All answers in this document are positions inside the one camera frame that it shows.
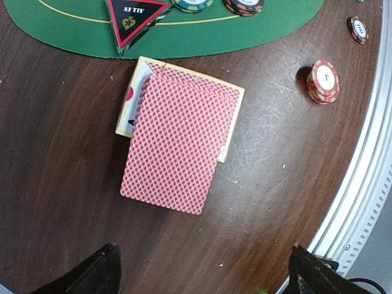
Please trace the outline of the black triangular all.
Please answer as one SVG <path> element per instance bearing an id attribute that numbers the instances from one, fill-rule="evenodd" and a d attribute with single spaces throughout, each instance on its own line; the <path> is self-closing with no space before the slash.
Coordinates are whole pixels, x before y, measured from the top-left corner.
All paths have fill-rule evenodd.
<path id="1" fill-rule="evenodd" d="M 165 18 L 173 5 L 160 1 L 105 1 L 116 50 L 123 56 L 154 25 Z"/>

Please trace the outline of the red orange chip stack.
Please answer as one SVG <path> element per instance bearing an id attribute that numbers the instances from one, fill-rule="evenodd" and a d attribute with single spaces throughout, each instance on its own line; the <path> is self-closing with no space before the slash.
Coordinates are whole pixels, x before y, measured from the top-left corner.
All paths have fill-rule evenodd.
<path id="1" fill-rule="evenodd" d="M 339 76 L 329 61 L 317 60 L 312 66 L 306 83 L 311 99 L 317 104 L 330 104 L 339 97 Z"/>

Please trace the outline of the red backed card deck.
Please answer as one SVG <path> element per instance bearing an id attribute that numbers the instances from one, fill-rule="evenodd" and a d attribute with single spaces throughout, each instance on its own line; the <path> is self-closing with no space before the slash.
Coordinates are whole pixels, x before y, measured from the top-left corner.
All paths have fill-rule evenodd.
<path id="1" fill-rule="evenodd" d="M 201 214 L 238 101 L 235 90 L 152 74 L 142 92 L 121 195 Z"/>

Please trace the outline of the green 20 chip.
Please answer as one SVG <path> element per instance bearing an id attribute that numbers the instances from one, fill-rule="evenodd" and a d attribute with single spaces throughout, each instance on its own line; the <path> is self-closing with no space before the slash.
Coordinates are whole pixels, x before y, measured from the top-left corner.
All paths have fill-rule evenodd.
<path id="1" fill-rule="evenodd" d="M 178 10 L 185 13 L 200 13 L 209 8 L 214 0 L 171 0 Z"/>

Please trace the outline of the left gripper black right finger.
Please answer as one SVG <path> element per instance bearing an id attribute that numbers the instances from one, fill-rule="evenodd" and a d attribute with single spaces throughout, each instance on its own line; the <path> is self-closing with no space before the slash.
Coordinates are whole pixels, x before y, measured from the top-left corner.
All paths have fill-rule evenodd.
<path id="1" fill-rule="evenodd" d="M 340 277 L 301 246 L 292 247 L 288 270 L 289 293 L 369 293 Z"/>

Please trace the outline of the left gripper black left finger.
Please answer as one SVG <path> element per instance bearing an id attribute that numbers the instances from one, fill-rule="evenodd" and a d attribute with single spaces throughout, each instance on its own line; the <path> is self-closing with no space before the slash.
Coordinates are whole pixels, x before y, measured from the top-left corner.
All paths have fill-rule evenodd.
<path id="1" fill-rule="evenodd" d="M 60 278 L 34 293 L 118 293 L 121 282 L 121 251 L 106 244 Z"/>

